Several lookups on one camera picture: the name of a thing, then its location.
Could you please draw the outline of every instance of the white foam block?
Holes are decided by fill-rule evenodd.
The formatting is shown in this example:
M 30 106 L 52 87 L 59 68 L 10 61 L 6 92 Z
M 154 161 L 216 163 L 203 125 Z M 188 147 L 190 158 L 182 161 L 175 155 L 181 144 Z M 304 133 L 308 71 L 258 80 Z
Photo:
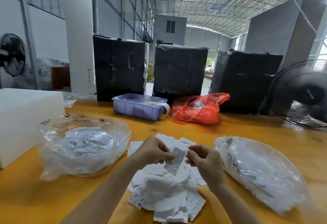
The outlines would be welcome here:
M 64 114 L 62 92 L 0 89 L 0 168 L 40 141 L 36 130 L 41 122 Z

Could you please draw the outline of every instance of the black standing fan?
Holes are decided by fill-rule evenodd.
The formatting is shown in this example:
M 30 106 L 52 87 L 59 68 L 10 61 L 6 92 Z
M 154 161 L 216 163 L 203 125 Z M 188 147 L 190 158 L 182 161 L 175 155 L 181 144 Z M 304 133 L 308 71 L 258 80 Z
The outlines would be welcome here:
M 295 63 L 275 76 L 267 101 L 276 115 L 304 127 L 327 127 L 326 62 Z
M 12 33 L 0 39 L 0 67 L 12 77 L 21 75 L 26 69 L 26 49 L 23 41 Z

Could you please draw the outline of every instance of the wooden tabletop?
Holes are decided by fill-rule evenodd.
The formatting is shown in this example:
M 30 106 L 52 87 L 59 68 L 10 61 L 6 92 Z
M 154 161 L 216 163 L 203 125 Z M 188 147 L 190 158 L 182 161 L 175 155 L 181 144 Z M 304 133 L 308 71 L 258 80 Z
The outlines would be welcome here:
M 304 176 L 320 213 L 327 213 L 327 132 L 292 127 L 279 117 L 222 114 L 219 126 L 173 121 L 163 115 L 157 122 L 115 114 L 112 103 L 77 101 L 66 112 L 85 113 L 121 119 L 132 129 L 131 141 L 144 141 L 157 133 L 185 137 L 198 144 L 212 146 L 215 138 L 234 135 L 258 140 L 272 146 L 288 157 Z M 41 181 L 43 170 L 36 148 L 31 149 L 7 168 L 0 171 L 0 223 L 57 224 L 77 204 L 91 193 L 126 159 L 127 153 L 108 172 L 93 178 L 63 175 L 54 181 Z M 305 223 L 306 218 L 292 210 L 281 218 L 249 192 L 227 176 L 233 189 L 247 202 L 266 224 Z M 207 186 L 198 186 L 206 199 L 202 211 L 194 220 L 200 223 L 231 223 L 226 212 Z M 110 219 L 110 224 L 153 223 L 153 212 L 133 208 L 127 203 L 127 190 Z

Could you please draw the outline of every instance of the black plastic-wrapped box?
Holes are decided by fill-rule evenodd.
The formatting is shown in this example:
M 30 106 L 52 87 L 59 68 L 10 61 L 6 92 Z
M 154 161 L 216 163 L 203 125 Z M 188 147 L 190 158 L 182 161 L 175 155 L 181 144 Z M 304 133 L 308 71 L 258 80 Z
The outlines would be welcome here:
M 229 93 L 220 112 L 257 114 L 268 93 L 282 55 L 219 51 L 209 93 Z
M 157 44 L 153 96 L 174 99 L 201 95 L 208 48 Z
M 98 101 L 125 93 L 145 93 L 149 44 L 93 35 Z

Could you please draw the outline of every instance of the blue plastic tray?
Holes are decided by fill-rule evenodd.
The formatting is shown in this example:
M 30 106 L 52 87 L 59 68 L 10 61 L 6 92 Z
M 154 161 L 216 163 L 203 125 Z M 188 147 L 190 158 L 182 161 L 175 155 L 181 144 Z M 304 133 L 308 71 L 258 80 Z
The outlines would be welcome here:
M 157 121 L 160 116 L 166 112 L 166 108 L 162 105 L 153 107 L 141 103 L 135 103 L 131 101 L 124 100 L 127 99 L 139 99 L 144 98 L 144 95 L 135 93 L 126 93 L 120 96 L 112 98 L 113 101 L 113 111 L 121 114 L 132 115 L 134 117 L 143 118 L 147 120 Z M 162 103 L 166 103 L 166 98 L 161 98 Z

